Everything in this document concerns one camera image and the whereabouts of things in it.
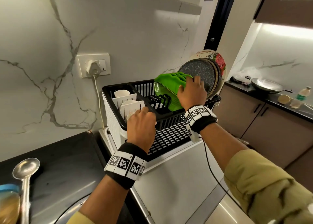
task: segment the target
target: black and white dish rack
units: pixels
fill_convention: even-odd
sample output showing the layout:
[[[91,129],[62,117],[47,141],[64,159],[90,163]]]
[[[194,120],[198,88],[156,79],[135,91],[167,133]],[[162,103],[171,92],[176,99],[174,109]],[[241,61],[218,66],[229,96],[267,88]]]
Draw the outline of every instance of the black and white dish rack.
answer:
[[[116,98],[114,92],[127,90],[130,95]],[[129,113],[147,106],[149,111],[157,117],[156,137],[148,153],[148,162],[159,156],[190,142],[186,130],[185,110],[170,111],[168,105],[171,102],[167,94],[156,96],[153,88],[153,80],[108,85],[102,88],[107,125],[117,149],[127,140],[126,117]],[[127,100],[137,102],[123,105]],[[221,97],[215,95],[205,104],[212,109],[213,105],[220,101]]]

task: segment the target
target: black cabinet handle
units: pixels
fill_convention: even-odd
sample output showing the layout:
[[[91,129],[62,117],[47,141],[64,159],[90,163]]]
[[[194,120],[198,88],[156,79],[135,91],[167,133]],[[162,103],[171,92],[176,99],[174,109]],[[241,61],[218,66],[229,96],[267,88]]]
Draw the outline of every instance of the black cabinet handle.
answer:
[[[264,111],[263,111],[263,113],[261,114],[261,116],[260,117],[262,117],[264,114],[265,114],[265,112],[268,110],[268,107],[266,107],[266,109],[264,109]]]
[[[255,109],[255,111],[253,112],[253,113],[256,113],[256,111],[258,110],[258,108],[261,106],[261,104],[259,104],[257,107],[256,107],[256,109]]]

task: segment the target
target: white cup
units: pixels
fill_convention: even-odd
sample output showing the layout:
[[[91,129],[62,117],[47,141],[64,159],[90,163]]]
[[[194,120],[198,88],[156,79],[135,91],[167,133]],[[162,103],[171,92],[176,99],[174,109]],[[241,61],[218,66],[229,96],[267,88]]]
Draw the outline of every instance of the white cup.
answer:
[[[128,119],[134,114],[135,112],[130,113],[129,115],[126,116],[126,120],[128,121]]]
[[[114,95],[116,98],[118,97],[122,97],[122,96],[126,96],[126,95],[130,95],[131,93],[127,90],[118,90],[114,92]]]
[[[136,103],[136,102],[137,102],[136,100],[126,100],[126,101],[124,101],[124,103],[122,103],[122,105],[133,104],[133,103]]]

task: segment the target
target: jar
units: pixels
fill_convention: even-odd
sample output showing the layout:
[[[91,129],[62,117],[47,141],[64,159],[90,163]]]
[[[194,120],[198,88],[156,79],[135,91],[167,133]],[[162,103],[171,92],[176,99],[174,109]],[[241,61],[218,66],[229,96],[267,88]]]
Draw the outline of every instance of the jar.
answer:
[[[16,224],[20,210],[19,187],[0,185],[0,224]]]

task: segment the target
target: person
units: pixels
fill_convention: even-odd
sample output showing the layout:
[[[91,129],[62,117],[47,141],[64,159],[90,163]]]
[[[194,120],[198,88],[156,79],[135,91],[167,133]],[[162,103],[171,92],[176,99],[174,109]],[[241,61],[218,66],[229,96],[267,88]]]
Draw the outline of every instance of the person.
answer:
[[[187,77],[186,87],[178,91],[178,99],[186,111],[195,105],[204,105],[206,97],[199,76]],[[313,223],[311,192],[283,169],[248,149],[212,116],[203,118],[213,122],[201,128],[200,134],[224,172],[228,188],[252,221],[256,224]],[[155,122],[155,114],[147,107],[137,110],[127,122],[126,147],[135,145],[147,154],[155,139]],[[126,187],[123,182],[127,181],[118,178],[105,175],[68,224],[116,223],[128,188],[133,184]]]

